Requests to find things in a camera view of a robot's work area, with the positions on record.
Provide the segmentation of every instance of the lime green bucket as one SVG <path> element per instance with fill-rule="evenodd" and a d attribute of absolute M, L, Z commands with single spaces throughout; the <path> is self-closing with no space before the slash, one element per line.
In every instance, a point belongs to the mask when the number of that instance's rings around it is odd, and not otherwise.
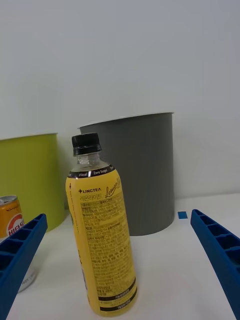
<path fill-rule="evenodd" d="M 40 213 L 48 231 L 65 218 L 57 134 L 0 140 L 0 196 L 17 195 L 27 223 Z"/>

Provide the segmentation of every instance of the white tabletop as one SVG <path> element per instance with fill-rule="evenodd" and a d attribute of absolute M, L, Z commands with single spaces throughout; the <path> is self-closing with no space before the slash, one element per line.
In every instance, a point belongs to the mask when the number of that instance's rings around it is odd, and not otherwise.
<path fill-rule="evenodd" d="M 174 222 L 131 237 L 138 298 L 121 320 L 234 320 L 218 278 L 190 225 L 199 209 L 240 237 L 240 194 L 179 199 Z M 177 211 L 187 211 L 179 220 Z M 34 258 L 35 282 L 19 293 L 7 320 L 103 319 L 89 307 L 70 217 L 48 232 Z"/>

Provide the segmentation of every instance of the black bottle cap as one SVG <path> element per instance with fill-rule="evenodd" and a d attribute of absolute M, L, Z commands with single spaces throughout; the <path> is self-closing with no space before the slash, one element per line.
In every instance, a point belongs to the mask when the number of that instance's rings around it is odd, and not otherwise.
<path fill-rule="evenodd" d="M 101 151 L 99 135 L 96 132 L 74 135 L 71 137 L 73 155 L 79 156 Z"/>

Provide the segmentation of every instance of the yellow plastic bottle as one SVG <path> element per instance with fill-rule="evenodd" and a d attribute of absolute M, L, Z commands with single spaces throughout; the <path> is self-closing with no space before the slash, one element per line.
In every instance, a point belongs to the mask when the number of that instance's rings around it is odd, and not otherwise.
<path fill-rule="evenodd" d="M 89 304 L 101 316 L 127 311 L 137 282 L 121 180 L 100 158 L 97 133 L 72 137 L 77 166 L 66 194 Z"/>

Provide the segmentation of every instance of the gray trash bin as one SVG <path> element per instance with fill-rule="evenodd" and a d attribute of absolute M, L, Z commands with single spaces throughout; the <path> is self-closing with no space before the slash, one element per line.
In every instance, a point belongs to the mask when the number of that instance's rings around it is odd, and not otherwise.
<path fill-rule="evenodd" d="M 174 220 L 172 113 L 121 118 L 80 130 L 98 133 L 102 159 L 120 175 L 130 235 L 168 227 Z"/>

